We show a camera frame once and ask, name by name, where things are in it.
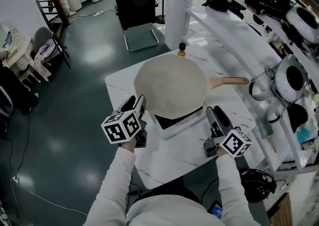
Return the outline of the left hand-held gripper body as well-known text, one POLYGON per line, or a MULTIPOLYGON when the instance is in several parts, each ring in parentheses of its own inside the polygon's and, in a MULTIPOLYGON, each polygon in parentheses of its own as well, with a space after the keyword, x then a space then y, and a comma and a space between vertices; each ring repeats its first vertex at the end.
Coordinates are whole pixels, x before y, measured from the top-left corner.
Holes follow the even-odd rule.
POLYGON ((136 139, 136 148, 145 148, 147 144, 146 122, 138 117, 134 110, 108 116, 101 128, 110 144, 121 144, 136 139))

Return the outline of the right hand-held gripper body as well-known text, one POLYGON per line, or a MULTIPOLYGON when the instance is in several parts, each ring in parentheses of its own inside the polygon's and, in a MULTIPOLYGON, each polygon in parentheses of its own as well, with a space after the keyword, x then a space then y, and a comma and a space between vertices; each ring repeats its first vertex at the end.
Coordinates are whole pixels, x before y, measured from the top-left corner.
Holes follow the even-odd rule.
POLYGON ((231 157, 241 157, 251 146, 250 138, 241 131, 240 127, 222 129, 210 127, 211 135, 204 142, 203 148, 207 158, 215 157, 218 148, 223 148, 231 157))

